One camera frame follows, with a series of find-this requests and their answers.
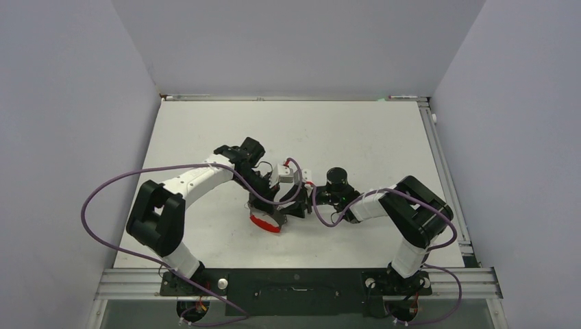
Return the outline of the red handled key tool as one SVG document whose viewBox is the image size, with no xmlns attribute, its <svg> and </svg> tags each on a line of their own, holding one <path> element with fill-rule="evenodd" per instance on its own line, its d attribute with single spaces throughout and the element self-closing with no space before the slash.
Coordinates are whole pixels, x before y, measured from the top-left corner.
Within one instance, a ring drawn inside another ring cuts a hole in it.
<svg viewBox="0 0 581 329">
<path fill-rule="evenodd" d="M 260 229 L 267 231 L 273 234 L 279 234 L 282 232 L 282 228 L 286 225 L 286 223 L 276 223 L 268 214 L 264 214 L 261 212 L 253 212 L 249 209 L 249 219 L 250 221 L 259 227 Z"/>
</svg>

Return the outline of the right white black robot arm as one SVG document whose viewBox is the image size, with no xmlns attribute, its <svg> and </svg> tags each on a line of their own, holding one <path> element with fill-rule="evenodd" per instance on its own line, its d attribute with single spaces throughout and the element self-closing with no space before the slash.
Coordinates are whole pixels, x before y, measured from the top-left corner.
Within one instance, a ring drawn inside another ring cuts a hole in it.
<svg viewBox="0 0 581 329">
<path fill-rule="evenodd" d="M 449 227 L 454 214 L 438 195 L 408 175 L 396 185 L 366 193 L 357 191 L 341 167 L 326 173 L 323 186 L 313 186 L 307 173 L 294 175 L 302 183 L 294 185 L 281 201 L 290 205 L 283 214 L 303 218 L 316 213 L 317 206 L 331 206 L 339 221 L 361 223 L 369 219 L 389 218 L 402 235 L 402 242 L 388 264 L 388 287 L 405 293 L 415 283 L 415 275 L 433 250 L 437 237 Z"/>
</svg>

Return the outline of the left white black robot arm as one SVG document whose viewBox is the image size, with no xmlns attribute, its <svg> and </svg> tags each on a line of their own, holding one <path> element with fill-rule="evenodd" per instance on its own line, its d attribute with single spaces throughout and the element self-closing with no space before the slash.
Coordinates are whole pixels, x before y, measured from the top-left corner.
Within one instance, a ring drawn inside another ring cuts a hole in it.
<svg viewBox="0 0 581 329">
<path fill-rule="evenodd" d="M 254 208 L 276 213 L 273 202 L 280 182 L 293 182 L 293 170 L 278 165 L 267 173 L 257 171 L 264 154 L 264 147 L 247 137 L 239 146 L 216 148 L 200 166 L 174 178 L 147 180 L 140 186 L 126 232 L 179 273 L 177 285 L 186 294 L 197 294 L 204 285 L 204 265 L 183 242 L 187 208 L 214 188 L 235 181 L 251 193 Z"/>
</svg>

